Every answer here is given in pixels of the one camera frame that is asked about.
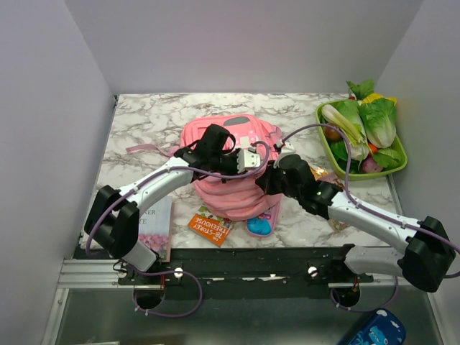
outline white wall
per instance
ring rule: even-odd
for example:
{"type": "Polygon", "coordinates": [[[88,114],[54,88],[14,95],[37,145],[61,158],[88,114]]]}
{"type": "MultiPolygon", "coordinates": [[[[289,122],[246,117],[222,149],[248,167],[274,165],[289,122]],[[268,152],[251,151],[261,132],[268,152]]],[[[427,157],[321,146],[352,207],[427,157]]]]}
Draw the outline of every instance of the white wall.
{"type": "Polygon", "coordinates": [[[117,93],[335,92],[377,78],[422,0],[66,0],[117,93]]]}
{"type": "MultiPolygon", "coordinates": [[[[407,215],[440,219],[460,244],[460,2],[425,0],[377,84],[398,97],[397,128],[409,164],[395,176],[407,215]]],[[[460,270],[460,259],[454,263],[460,270]]],[[[460,344],[460,280],[440,294],[460,344]]]]}
{"type": "Polygon", "coordinates": [[[114,98],[61,0],[2,0],[0,47],[0,342],[38,344],[114,98]]]}

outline carrot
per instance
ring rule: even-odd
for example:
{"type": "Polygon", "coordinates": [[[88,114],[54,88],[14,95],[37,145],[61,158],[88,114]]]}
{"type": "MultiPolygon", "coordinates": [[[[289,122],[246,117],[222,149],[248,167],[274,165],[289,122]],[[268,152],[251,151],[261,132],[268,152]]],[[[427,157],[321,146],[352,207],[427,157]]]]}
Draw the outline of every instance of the carrot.
{"type": "Polygon", "coordinates": [[[372,153],[375,153],[375,152],[377,152],[379,150],[371,142],[367,142],[367,144],[369,145],[369,148],[371,149],[372,153]]]}

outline gray floor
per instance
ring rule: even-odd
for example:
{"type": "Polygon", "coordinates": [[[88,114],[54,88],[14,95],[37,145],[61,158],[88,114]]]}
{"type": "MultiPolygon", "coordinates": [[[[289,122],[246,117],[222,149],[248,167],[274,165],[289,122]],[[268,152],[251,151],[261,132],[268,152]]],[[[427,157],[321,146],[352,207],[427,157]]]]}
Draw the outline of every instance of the gray floor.
{"type": "MultiPolygon", "coordinates": [[[[392,287],[367,287],[360,306],[385,301],[392,287]]],[[[174,313],[193,302],[164,302],[174,313]]],[[[389,307],[404,324],[405,345],[442,344],[425,293],[402,287],[389,307]]],[[[129,290],[70,292],[57,344],[120,341],[121,345],[337,344],[359,315],[334,308],[329,300],[206,300],[181,319],[146,317],[134,312],[129,290]]]]}

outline orange book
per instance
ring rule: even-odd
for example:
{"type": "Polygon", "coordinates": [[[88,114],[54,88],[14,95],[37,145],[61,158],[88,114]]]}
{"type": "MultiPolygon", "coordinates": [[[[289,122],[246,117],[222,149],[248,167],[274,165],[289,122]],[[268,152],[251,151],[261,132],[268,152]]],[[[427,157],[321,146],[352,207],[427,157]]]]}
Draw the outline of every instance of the orange book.
{"type": "Polygon", "coordinates": [[[210,215],[209,210],[204,206],[199,212],[201,214],[196,213],[188,223],[188,227],[220,247],[233,227],[234,221],[210,215]]]}

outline green bowl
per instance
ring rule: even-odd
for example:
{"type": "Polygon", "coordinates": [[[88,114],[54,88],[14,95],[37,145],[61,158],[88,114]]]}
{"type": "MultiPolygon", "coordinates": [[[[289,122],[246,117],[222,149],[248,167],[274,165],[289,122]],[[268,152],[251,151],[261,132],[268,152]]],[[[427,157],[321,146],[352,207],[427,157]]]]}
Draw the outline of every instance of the green bowl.
{"type": "MultiPolygon", "coordinates": [[[[326,104],[331,104],[333,106],[334,104],[338,103],[339,101],[341,101],[341,100],[339,99],[337,101],[332,101],[332,102],[321,104],[316,109],[316,121],[318,123],[320,123],[321,108],[323,108],[323,106],[325,106],[326,104]]],[[[329,160],[331,161],[333,171],[340,178],[345,178],[345,171],[341,167],[339,167],[339,164],[337,164],[336,158],[332,154],[331,148],[329,147],[329,143],[328,143],[328,141],[326,139],[326,136],[324,135],[323,127],[318,127],[318,132],[319,132],[319,136],[321,138],[321,142],[323,143],[324,149],[326,151],[326,154],[327,154],[329,160]]],[[[403,144],[401,144],[400,138],[397,136],[397,134],[396,134],[395,141],[392,143],[392,145],[390,147],[392,149],[398,151],[401,154],[402,162],[401,162],[401,165],[399,167],[396,167],[396,168],[391,169],[391,170],[381,171],[381,172],[373,172],[373,173],[370,173],[370,174],[350,174],[350,176],[349,176],[350,181],[371,180],[372,178],[380,178],[382,176],[389,175],[389,174],[395,173],[395,172],[397,172],[397,171],[399,171],[401,169],[404,169],[405,166],[408,163],[408,156],[406,155],[404,147],[403,147],[403,144]]]]}

